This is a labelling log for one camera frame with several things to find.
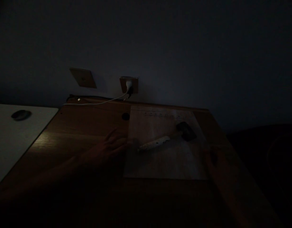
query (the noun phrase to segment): hammer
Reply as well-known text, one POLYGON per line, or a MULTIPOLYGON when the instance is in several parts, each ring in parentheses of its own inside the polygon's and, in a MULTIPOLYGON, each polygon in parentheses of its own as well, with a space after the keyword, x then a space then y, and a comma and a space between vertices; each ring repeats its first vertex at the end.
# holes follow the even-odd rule
POLYGON ((160 145, 163 145, 166 142, 168 142, 171 139, 176 138, 178 136, 182 136, 182 138, 187 142, 189 142, 189 141, 191 141, 191 140, 196 138, 195 133, 193 132, 191 127, 186 122, 181 122, 181 123, 177 124, 176 127, 177 127, 177 130, 178 130, 177 132, 175 132, 175 133, 173 133, 172 135, 169 135, 169 136, 161 137, 161 138, 159 138, 157 140, 154 140, 152 142, 148 142, 148 143, 140 146, 137 149, 137 151, 141 152, 141 151, 146 151, 146 150, 150 150, 150 149, 156 148, 156 147, 158 147, 160 145))

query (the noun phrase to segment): white handle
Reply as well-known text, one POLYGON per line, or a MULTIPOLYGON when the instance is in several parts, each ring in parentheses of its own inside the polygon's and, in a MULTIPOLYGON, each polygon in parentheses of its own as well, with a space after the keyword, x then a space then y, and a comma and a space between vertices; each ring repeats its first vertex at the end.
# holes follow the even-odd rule
POLYGON ((167 141, 170 141, 170 137, 164 136, 164 137, 161 137, 157 140, 154 140, 152 142, 149 142, 149 143, 146 143, 146 144, 140 146, 137 151, 139 152, 139 151, 144 151, 144 150, 150 150, 150 149, 156 148, 160 145, 163 145, 167 141))

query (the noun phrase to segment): black mouse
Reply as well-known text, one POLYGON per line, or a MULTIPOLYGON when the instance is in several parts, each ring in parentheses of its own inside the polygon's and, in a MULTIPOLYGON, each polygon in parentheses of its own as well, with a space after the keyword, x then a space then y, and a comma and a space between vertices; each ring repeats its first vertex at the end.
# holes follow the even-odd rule
POLYGON ((29 118, 31 116, 31 114, 32 113, 30 111, 19 110, 17 112, 14 112, 11 117, 15 121, 22 121, 22 120, 25 120, 25 119, 29 118))

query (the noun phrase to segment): switch plate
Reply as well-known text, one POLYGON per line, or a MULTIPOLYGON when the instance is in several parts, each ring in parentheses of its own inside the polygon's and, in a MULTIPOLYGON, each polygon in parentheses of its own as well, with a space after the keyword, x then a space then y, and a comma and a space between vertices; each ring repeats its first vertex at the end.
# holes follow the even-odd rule
POLYGON ((96 84, 90 70, 70 68, 70 71, 79 86, 88 87, 88 88, 96 88, 96 84))
POLYGON ((120 77, 121 90, 123 91, 123 93, 127 92, 126 81, 131 81, 132 82, 132 87, 133 87, 133 92, 132 93, 138 93, 139 92, 139 79, 138 78, 120 77))

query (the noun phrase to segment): hammer head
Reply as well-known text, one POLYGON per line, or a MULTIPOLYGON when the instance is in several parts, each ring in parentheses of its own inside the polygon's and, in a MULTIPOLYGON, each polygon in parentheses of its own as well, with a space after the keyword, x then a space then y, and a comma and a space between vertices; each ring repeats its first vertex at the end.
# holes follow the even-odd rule
POLYGON ((196 138, 196 134, 186 122, 177 124, 177 130, 183 132, 182 138, 187 142, 196 138))

